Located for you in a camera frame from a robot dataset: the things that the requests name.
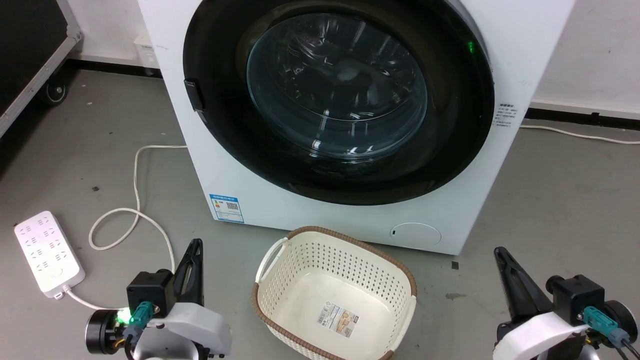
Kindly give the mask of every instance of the washing machine door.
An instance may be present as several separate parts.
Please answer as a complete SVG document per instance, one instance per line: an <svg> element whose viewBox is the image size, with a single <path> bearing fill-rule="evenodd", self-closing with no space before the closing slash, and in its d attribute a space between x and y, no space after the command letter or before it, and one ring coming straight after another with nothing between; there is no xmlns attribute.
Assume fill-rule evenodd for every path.
<svg viewBox="0 0 640 360"><path fill-rule="evenodd" d="M205 0L184 44L194 110L244 166L325 202L418 197L493 115L481 39L445 1Z"/></svg>

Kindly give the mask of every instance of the basket rim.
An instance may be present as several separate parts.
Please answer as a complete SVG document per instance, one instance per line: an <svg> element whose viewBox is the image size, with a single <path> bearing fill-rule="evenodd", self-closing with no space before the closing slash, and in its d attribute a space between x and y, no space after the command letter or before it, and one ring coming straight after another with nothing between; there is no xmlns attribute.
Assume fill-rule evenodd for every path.
<svg viewBox="0 0 640 360"><path fill-rule="evenodd" d="M350 236L347 236L345 234L342 233L338 233L337 231L333 231L333 230L329 230L329 229L325 229L324 227L319 227L319 226L305 226L305 227L299 227L293 231L291 231L289 234L287 234L287 238L291 239L296 235L299 235L301 233L306 233L306 232L315 232L315 233L323 233L323 234L327 234L329 236L333 236L334 238L338 238L340 240L346 241L348 243L351 243L353 245L356 245L358 247L361 247L369 252L372 252L373 254L383 258L384 260L387 260L388 262L392 263L393 265L395 265L396 267L398 267L400 270L402 270L404 272L404 274L406 275L407 279L409 280L409 285L411 286L411 295L414 297L417 297L417 286L415 283L415 278L413 277L413 274L411 273L411 271L409 270L409 268L406 267L406 265L402 264L400 261L396 260L395 258L393 258L392 256L389 256L388 254L384 253L383 251L380 251L376 248L374 248L373 246L364 243L360 240L357 240L355 238L352 238ZM295 342L296 344L299 344L300 346L306 348L307 350L310 350L320 356L323 356L329 360L346 360L342 357L333 355L327 351L324 351L321 348L315 347L313 345L311 345L310 343L306 342L305 340L302 340L301 338L295 336L294 334L290 333L289 331L285 330L283 327L279 326L276 322L272 321L268 316L266 316L262 310L260 309L260 306L258 305L258 288L260 287L260 284L255 282L253 284L253 289L252 289L252 302L253 302L253 309L255 310L256 314L258 315L258 317L265 323L267 324L267 326L271 327L272 329L274 329L275 331L279 332L280 334L282 334L283 336L285 336L286 338L289 338L291 341ZM389 360L392 356L394 355L393 350L389 350L387 351L384 355L382 355L381 358L379 358L378 360Z"/></svg>

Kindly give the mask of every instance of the power strip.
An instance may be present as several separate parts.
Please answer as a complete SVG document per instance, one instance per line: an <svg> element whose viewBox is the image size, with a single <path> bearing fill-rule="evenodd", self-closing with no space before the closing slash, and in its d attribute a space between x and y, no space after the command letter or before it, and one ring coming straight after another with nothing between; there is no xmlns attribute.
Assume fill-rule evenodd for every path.
<svg viewBox="0 0 640 360"><path fill-rule="evenodd" d="M50 211L19 223L13 231L44 295L61 299L65 287L84 279L84 270Z"/></svg>

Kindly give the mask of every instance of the blue label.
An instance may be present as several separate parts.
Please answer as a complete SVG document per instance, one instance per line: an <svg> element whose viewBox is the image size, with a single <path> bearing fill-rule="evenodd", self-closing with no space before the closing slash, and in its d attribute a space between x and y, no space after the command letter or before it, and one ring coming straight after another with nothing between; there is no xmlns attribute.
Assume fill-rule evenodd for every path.
<svg viewBox="0 0 640 360"><path fill-rule="evenodd" d="M244 224L242 210L237 197L215 195L210 193L211 204L216 212L216 217L221 221L238 222Z"/></svg>

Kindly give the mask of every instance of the white plastic basket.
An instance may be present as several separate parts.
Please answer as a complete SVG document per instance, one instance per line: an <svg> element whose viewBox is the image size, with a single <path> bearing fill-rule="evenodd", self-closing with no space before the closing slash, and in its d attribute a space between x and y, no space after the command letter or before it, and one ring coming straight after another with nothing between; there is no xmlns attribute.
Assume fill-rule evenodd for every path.
<svg viewBox="0 0 640 360"><path fill-rule="evenodd" d="M413 317L415 296L415 280L402 263L316 226L294 230L269 249L252 292L269 330L314 360L390 359Z"/></svg>

